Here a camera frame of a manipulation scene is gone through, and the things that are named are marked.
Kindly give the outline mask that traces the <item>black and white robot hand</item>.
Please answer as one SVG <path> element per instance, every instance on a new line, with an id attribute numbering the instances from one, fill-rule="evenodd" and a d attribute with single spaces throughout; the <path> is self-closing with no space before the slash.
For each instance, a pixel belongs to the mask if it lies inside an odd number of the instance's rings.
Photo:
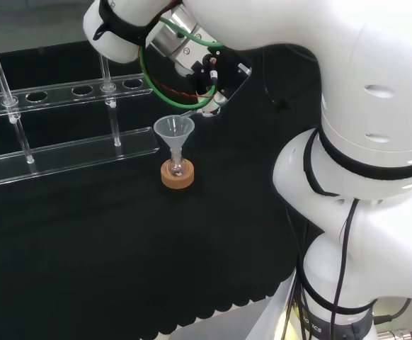
<path id="1" fill-rule="evenodd" d="M 204 118 L 214 117 L 220 113 L 221 107 L 224 106 L 227 101 L 228 99 L 218 91 L 213 99 L 205 107 L 197 109 L 196 113 Z"/>

